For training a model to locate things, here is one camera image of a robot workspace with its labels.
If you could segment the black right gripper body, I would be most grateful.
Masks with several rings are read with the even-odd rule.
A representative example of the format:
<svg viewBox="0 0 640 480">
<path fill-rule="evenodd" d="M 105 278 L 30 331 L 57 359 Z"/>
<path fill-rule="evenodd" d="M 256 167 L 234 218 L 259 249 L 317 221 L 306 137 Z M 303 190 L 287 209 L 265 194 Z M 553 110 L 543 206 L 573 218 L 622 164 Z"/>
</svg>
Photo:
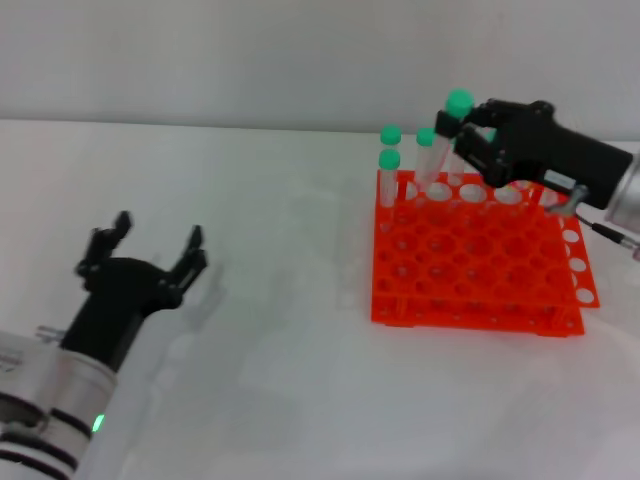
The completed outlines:
<svg viewBox="0 0 640 480">
<path fill-rule="evenodd" d="M 631 153 L 560 125 L 554 118 L 555 108 L 545 101 L 494 101 L 492 107 L 494 187 L 518 180 L 552 187 L 556 183 L 551 176 L 559 174 L 564 177 L 558 185 L 561 193 L 582 185 L 589 191 L 588 205 L 608 206 L 632 163 Z"/>
</svg>

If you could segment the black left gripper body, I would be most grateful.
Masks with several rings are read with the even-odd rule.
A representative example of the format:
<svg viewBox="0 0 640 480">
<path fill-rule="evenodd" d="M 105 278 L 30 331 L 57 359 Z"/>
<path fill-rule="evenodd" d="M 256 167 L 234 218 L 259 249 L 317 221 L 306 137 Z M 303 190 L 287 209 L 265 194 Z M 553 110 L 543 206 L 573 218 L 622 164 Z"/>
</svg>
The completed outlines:
<svg viewBox="0 0 640 480">
<path fill-rule="evenodd" d="M 183 293 L 168 274 L 145 261 L 111 258 L 86 278 L 89 292 L 60 348 L 91 358 L 116 373 L 144 321 L 178 308 Z"/>
</svg>

